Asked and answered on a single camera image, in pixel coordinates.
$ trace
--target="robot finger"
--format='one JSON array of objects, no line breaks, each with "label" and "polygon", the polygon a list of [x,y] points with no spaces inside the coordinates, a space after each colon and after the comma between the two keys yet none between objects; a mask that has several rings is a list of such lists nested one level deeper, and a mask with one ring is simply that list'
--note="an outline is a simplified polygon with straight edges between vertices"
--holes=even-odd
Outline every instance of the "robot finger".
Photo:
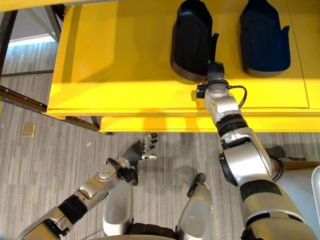
[{"label": "robot finger", "polygon": [[152,139],[155,139],[158,136],[158,134],[156,134],[155,132],[147,134],[145,136],[143,136],[142,138],[140,138],[140,142],[148,142]]},{"label": "robot finger", "polygon": [[158,142],[157,139],[152,140],[152,141],[147,141],[147,142],[144,144],[144,147],[146,148],[146,147],[148,147],[148,146],[150,146],[150,145],[152,145],[152,144],[155,144],[156,142]]},{"label": "robot finger", "polygon": [[155,147],[156,147],[155,145],[147,146],[147,147],[144,148],[142,153],[144,154],[144,153],[150,151],[151,149],[154,149]]},{"label": "robot finger", "polygon": [[158,157],[155,154],[142,154],[142,160],[157,160]]}]

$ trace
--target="silver robot arm segment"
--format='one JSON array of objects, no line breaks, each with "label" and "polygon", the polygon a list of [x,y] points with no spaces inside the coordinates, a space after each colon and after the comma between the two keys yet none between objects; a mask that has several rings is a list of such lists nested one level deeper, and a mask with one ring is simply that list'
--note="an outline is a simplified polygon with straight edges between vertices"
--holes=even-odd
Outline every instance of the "silver robot arm segment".
[{"label": "silver robot arm segment", "polygon": [[59,240],[67,235],[89,210],[108,195],[119,182],[118,171],[110,162],[79,187],[62,204],[27,227],[17,240]]},{"label": "silver robot arm segment", "polygon": [[270,158],[229,94],[228,82],[214,82],[205,90],[205,108],[220,135],[225,179],[240,188],[245,226],[241,239],[316,240],[291,198],[272,181]]}]

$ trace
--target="metal bracket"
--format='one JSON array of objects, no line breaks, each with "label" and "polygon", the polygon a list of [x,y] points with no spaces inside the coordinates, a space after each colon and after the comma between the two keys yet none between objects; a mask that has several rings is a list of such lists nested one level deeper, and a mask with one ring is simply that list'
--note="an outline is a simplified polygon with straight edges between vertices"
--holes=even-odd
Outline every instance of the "metal bracket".
[{"label": "metal bracket", "polygon": [[52,33],[52,30],[50,29],[50,27],[46,24],[45,21],[43,21],[43,19],[35,12],[35,10],[33,10],[32,8],[27,8],[25,9],[25,11],[30,15],[30,17],[33,18],[33,20],[36,21],[37,24],[39,24],[39,26],[41,28],[43,28],[43,30],[45,30],[56,42],[58,42],[57,37]]},{"label": "metal bracket", "polygon": [[44,6],[44,9],[45,9],[46,14],[48,15],[48,18],[49,18],[50,23],[52,25],[55,37],[57,38],[57,42],[59,42],[60,34],[61,34],[61,27],[59,25],[55,10],[51,5],[50,6]]},{"label": "metal bracket", "polygon": [[92,123],[97,127],[100,128],[100,124],[98,118],[96,116],[90,116]]},{"label": "metal bracket", "polygon": [[56,5],[51,5],[53,11],[55,14],[60,18],[60,20],[63,22],[65,19],[65,5],[63,4],[56,4]]},{"label": "metal bracket", "polygon": [[1,78],[7,77],[17,77],[17,76],[25,76],[25,75],[36,75],[36,74],[52,74],[54,72],[51,70],[38,70],[38,71],[21,71],[21,72],[13,72],[13,73],[4,73],[1,75]]},{"label": "metal bracket", "polygon": [[97,127],[96,125],[94,125],[94,124],[92,124],[90,122],[81,120],[80,118],[77,118],[75,116],[66,116],[64,121],[67,122],[67,123],[70,123],[70,124],[85,128],[85,129],[89,129],[89,130],[95,131],[95,132],[100,130],[100,128]]},{"label": "metal bracket", "polygon": [[1,100],[36,113],[45,113],[47,105],[0,85]]}]

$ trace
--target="yellow table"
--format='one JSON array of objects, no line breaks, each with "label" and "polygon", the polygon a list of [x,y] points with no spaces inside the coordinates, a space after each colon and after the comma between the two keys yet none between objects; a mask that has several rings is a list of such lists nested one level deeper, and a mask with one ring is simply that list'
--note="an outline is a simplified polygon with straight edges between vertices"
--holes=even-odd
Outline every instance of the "yellow table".
[{"label": "yellow table", "polygon": [[[216,60],[231,85],[244,85],[242,108],[262,132],[320,131],[320,9],[317,0],[270,0],[289,25],[291,66],[272,78],[242,70],[239,17],[246,0],[206,1]],[[181,0],[126,0],[68,8],[47,114],[104,116],[102,132],[216,131],[195,98],[196,85],[170,67],[173,24]],[[243,92],[232,90],[241,99]]]}]

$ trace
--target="silver robot leg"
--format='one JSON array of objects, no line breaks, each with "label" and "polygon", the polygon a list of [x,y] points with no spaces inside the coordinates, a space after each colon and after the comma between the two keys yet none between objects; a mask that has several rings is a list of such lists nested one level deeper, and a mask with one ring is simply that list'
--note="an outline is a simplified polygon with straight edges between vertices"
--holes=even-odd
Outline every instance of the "silver robot leg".
[{"label": "silver robot leg", "polygon": [[103,231],[107,236],[124,235],[133,222],[132,183],[122,181],[106,197]]},{"label": "silver robot leg", "polygon": [[179,240],[202,240],[211,227],[213,200],[208,186],[203,182],[196,187],[179,219],[176,233]]}]

